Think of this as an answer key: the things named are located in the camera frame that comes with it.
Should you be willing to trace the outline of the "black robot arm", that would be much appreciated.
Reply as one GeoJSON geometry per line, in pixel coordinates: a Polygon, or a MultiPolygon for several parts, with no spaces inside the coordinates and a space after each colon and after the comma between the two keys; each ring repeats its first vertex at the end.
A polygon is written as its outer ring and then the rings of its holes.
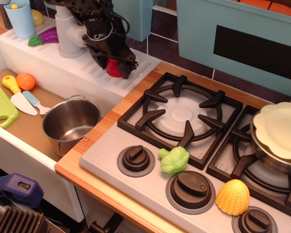
{"type": "Polygon", "coordinates": [[[82,40],[101,68],[107,67],[108,60],[114,60],[123,79],[128,79],[137,68],[136,56],[126,44],[130,24],[113,11],[111,0],[46,0],[45,3],[66,8],[86,28],[82,40]]]}

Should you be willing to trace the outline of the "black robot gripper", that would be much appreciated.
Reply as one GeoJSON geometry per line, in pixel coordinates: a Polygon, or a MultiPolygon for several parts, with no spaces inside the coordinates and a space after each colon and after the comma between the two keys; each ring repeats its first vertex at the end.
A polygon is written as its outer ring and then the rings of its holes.
{"type": "Polygon", "coordinates": [[[125,27],[123,18],[96,19],[86,21],[86,34],[83,41],[94,61],[106,69],[108,58],[118,61],[118,70],[123,79],[128,79],[137,68],[136,56],[126,44],[129,27],[125,27]]]}

